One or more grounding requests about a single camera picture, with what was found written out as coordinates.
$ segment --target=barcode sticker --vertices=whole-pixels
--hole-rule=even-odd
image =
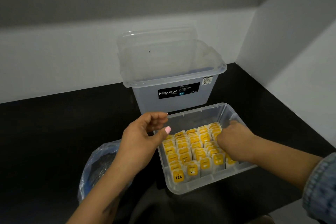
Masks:
[[[202,81],[202,85],[207,85],[210,84],[212,81],[213,76],[208,76],[208,77],[204,77],[203,81]]]

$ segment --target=plastic storage box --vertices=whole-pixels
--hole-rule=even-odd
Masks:
[[[165,126],[171,127],[171,134],[182,130],[197,128],[213,122],[219,122],[222,128],[226,128],[231,120],[237,120],[238,122],[244,124],[233,108],[226,103],[209,105],[186,112],[172,114],[168,116],[168,119],[169,120]],[[231,167],[229,169],[224,169],[192,181],[176,184],[172,180],[172,175],[162,144],[158,147],[158,150],[167,187],[174,194],[183,194],[204,185],[256,167],[256,165],[248,162],[239,162],[237,166]]]
[[[203,105],[226,71],[220,54],[190,26],[130,31],[117,45],[123,83],[132,87],[141,113]]]

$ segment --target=forearm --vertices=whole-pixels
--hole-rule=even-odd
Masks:
[[[131,175],[114,161],[78,206],[67,224],[111,223],[117,211],[119,195],[131,179]]]
[[[256,137],[250,162],[303,190],[309,175],[322,159],[303,151]]]

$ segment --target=painted nail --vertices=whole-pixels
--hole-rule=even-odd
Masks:
[[[165,128],[165,131],[166,131],[167,134],[169,134],[170,131],[171,131],[171,128],[168,126],[168,127]]]

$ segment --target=countertop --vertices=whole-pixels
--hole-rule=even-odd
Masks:
[[[219,75],[203,106],[221,102],[258,136],[323,157],[335,151],[235,63]],[[65,223],[78,205],[91,152],[120,139],[138,116],[132,89],[122,83],[0,104],[0,222]],[[244,223],[300,197],[294,186],[259,167],[172,195],[156,152],[125,194],[117,222],[127,223],[135,207],[132,222],[167,214],[196,223],[204,216],[207,222]]]

